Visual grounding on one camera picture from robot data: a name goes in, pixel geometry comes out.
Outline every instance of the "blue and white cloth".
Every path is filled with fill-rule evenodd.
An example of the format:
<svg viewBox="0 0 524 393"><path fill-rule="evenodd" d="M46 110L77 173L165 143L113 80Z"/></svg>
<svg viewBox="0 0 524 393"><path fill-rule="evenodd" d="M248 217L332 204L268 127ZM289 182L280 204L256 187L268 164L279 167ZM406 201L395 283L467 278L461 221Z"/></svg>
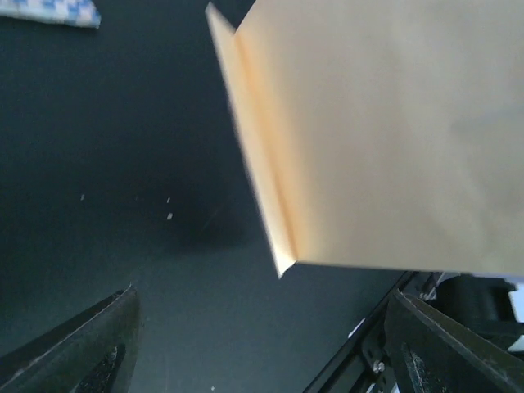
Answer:
<svg viewBox="0 0 524 393"><path fill-rule="evenodd" d="M91 0L0 0L0 16L95 29L101 21Z"/></svg>

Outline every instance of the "folded paper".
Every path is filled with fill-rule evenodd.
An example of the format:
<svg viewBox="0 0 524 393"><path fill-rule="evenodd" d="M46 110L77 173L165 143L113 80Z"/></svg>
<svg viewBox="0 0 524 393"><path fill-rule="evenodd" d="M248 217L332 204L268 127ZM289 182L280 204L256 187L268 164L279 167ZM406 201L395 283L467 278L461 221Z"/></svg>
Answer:
<svg viewBox="0 0 524 393"><path fill-rule="evenodd" d="M207 9L279 274L524 274L524 3Z"/></svg>

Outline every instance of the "black table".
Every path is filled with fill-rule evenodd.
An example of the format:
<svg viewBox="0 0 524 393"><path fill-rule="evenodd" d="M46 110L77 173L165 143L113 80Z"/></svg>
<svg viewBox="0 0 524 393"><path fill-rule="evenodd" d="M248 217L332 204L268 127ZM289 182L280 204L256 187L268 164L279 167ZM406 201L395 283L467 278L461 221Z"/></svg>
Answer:
<svg viewBox="0 0 524 393"><path fill-rule="evenodd" d="M133 282L131 391L301 391L400 276L278 280L206 3L98 0L99 31L0 20L0 355Z"/></svg>

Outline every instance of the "white speck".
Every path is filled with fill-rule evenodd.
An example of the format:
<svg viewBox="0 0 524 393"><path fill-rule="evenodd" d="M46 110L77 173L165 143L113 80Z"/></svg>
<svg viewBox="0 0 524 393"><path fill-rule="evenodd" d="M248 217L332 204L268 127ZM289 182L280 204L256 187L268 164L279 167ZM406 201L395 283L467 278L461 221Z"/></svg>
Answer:
<svg viewBox="0 0 524 393"><path fill-rule="evenodd" d="M353 336L353 335L355 334L355 332L357 331L357 329L360 328L360 325L361 325L362 323L364 323L365 320L366 320L366 318L363 318L363 319L359 322L359 324L358 324L357 326L355 326L355 329L353 329L353 330L350 332L350 334L347 335L347 338L350 338L351 336Z"/></svg>

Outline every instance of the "black metal bracket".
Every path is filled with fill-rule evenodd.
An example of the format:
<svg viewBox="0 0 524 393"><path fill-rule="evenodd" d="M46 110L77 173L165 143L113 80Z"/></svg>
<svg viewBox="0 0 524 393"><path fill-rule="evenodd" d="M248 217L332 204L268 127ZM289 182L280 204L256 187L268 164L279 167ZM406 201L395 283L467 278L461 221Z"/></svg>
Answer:
<svg viewBox="0 0 524 393"><path fill-rule="evenodd" d="M434 291L442 275L438 272L404 273L304 392L391 391L395 374L384 347L384 321L389 298L397 291L426 298Z"/></svg>

